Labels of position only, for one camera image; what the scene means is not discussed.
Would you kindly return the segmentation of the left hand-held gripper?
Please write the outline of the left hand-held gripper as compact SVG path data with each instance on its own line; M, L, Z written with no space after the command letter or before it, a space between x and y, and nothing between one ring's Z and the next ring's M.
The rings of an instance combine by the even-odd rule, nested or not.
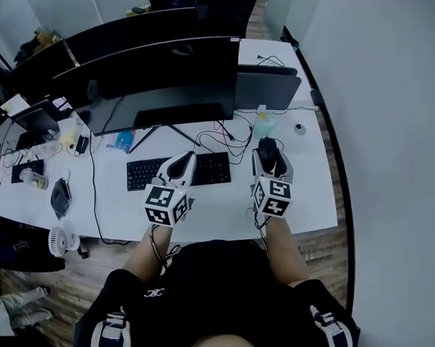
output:
M150 223L174 227L191 210L191 184L196 171L196 153L183 152L165 160L145 188L144 210Z

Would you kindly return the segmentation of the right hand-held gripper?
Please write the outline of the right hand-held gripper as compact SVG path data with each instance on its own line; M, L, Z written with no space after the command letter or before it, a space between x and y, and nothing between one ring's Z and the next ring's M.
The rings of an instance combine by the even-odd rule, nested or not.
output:
M254 212L284 218L292 202L292 185L286 182L293 181L294 169L283 151L279 151L278 157L277 178L279 180L274 180L264 177L265 170L260 159L260 151L252 150L252 170L255 183L252 198Z

